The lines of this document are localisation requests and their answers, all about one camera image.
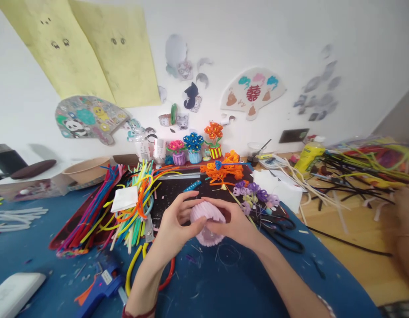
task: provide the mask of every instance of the white device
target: white device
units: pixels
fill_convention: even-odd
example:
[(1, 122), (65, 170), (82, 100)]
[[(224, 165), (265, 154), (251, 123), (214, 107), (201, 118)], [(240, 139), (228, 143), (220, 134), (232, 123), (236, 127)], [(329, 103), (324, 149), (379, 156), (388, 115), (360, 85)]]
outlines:
[(45, 281), (40, 273), (16, 273), (0, 285), (0, 318), (14, 318)]

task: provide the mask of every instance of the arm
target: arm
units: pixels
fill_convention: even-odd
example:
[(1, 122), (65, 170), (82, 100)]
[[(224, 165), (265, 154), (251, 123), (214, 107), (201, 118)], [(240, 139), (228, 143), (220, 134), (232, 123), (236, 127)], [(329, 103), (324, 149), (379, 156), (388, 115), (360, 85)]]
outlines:
[(277, 247), (251, 224), (235, 203), (204, 198), (225, 215), (227, 224), (207, 222), (206, 227), (250, 248), (256, 253), (278, 290), (291, 318), (329, 318), (330, 312), (291, 268)]
[(400, 261), (409, 277), (409, 185), (396, 195), (400, 228), (397, 249)]
[(191, 208), (203, 202), (202, 199), (185, 200), (197, 196), (198, 193), (198, 191), (181, 193), (163, 213), (159, 234), (135, 275), (125, 307), (127, 314), (135, 317), (150, 313), (146, 317), (154, 317), (153, 308), (157, 301), (160, 279), (165, 266), (181, 251), (189, 239), (201, 232), (206, 224), (206, 218), (202, 217), (190, 226), (182, 226), (189, 221)]

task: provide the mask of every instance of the table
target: table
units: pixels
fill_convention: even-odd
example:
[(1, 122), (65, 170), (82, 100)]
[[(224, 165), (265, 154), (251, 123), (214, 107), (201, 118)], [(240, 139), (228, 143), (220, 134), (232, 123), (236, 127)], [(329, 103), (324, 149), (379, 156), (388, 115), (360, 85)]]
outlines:
[[(294, 152), (278, 154), (281, 158), (291, 158)], [(330, 187), (331, 185), (313, 178), (309, 180), (313, 186)], [(347, 194), (337, 192), (339, 199)], [(303, 196), (302, 203), (307, 201)], [(303, 211), (310, 227), (334, 235), (346, 241), (378, 251), (395, 254), (396, 232), (399, 220), (395, 207), (387, 205), (382, 208), (380, 221), (374, 221), (375, 208), (363, 206), (359, 196), (343, 202), (351, 210), (342, 210), (349, 234), (345, 234), (341, 225), (337, 208), (323, 206), (318, 211), (318, 200), (303, 206)], [(363, 286), (377, 306), (409, 299), (409, 281), (401, 268), (399, 260), (378, 256), (347, 246), (333, 239), (316, 234), (328, 250), (352, 273)]]
[[(30, 308), (19, 315), (26, 317), (74, 317), (78, 304), (73, 300), (92, 283), (95, 252), (72, 258), (58, 259), (48, 249), (52, 236), (61, 229), (83, 203), (91, 189), (70, 192), (64, 197), (35, 201), (4, 203), (1, 209), (44, 207), (47, 214), (35, 220), (30, 229), (0, 234), (0, 283), (16, 272), (40, 272), (46, 281), (30, 300)], [(350, 272), (318, 241), (297, 217), (284, 207), (298, 228), (289, 235), (301, 240), (304, 255), (280, 251), (302, 279), (328, 301), (338, 317), (379, 317), (378, 309)], [(123, 261), (125, 273), (132, 256), (126, 248), (116, 247), (115, 254)], [(189, 254), (197, 264), (188, 261)], [(311, 254), (316, 255), (326, 274), (323, 280), (314, 267)], [(137, 261), (136, 272), (142, 256)], [(75, 279), (75, 271), (83, 271)], [(167, 276), (165, 269), (163, 279)], [(82, 278), (91, 275), (88, 280)], [(105, 299), (94, 317), (118, 317), (122, 302), (118, 296)], [(159, 293), (157, 317), (288, 317), (279, 294), (256, 255), (225, 238), (218, 246), (205, 248), (191, 239), (176, 257), (176, 274), (169, 286)]]

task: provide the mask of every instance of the clear cup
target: clear cup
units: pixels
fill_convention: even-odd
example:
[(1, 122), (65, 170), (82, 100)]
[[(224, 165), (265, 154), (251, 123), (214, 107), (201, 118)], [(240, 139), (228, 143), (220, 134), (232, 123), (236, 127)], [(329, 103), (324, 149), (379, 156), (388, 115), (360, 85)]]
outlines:
[(266, 146), (263, 147), (264, 144), (257, 143), (257, 142), (250, 142), (247, 144), (248, 152), (247, 152), (247, 162), (252, 164), (252, 167), (257, 166), (259, 163), (259, 159), (256, 157), (258, 154), (261, 155)]

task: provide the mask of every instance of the striped flower pot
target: striped flower pot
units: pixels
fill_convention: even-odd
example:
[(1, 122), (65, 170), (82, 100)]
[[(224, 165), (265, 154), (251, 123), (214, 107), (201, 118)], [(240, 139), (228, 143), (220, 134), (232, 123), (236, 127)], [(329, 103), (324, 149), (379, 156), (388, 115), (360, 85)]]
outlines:
[(201, 162), (201, 152), (188, 152), (191, 164), (198, 164)]
[(173, 163), (175, 166), (183, 166), (185, 164), (185, 154), (180, 152), (179, 154), (173, 154)]
[(209, 151), (210, 157), (212, 157), (212, 159), (217, 159), (222, 156), (221, 145), (219, 144), (217, 146), (209, 146)]

